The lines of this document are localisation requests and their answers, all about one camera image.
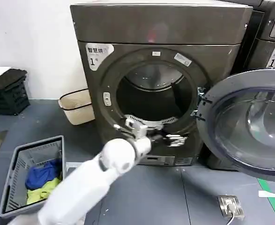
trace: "black crate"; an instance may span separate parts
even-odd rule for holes
[[[0,114],[18,115],[23,109],[30,105],[24,86],[26,76],[0,89]]]

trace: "door hinge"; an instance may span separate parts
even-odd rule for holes
[[[201,100],[204,98],[205,96],[205,90],[206,88],[203,87],[197,87],[197,108],[195,110],[192,111],[192,113],[190,114],[191,116],[197,117],[197,113],[198,113],[198,106],[201,102]]]

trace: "open door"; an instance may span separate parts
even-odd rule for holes
[[[241,172],[275,181],[275,69],[236,74],[201,98],[201,138]]]

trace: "power outlet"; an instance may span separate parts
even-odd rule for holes
[[[235,195],[219,195],[217,197],[217,199],[220,204],[223,217],[225,217],[225,218],[232,217],[232,213],[228,211],[229,204],[235,205],[235,208],[236,208],[235,217],[236,218],[244,218],[245,217],[245,213],[240,206],[240,202],[239,202],[238,198]]]

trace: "floor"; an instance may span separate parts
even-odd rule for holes
[[[91,159],[102,148],[94,122],[71,125],[57,101],[34,100],[19,116],[0,116],[8,130],[0,148],[0,198],[16,146],[64,135],[68,162]],[[268,183],[275,193],[275,182]],[[259,198],[256,178],[240,172],[192,167],[136,166],[118,179],[108,195],[86,217],[86,225],[222,225],[218,195],[236,195],[245,211],[232,225],[275,225],[267,198]],[[0,225],[7,220],[0,219]]]

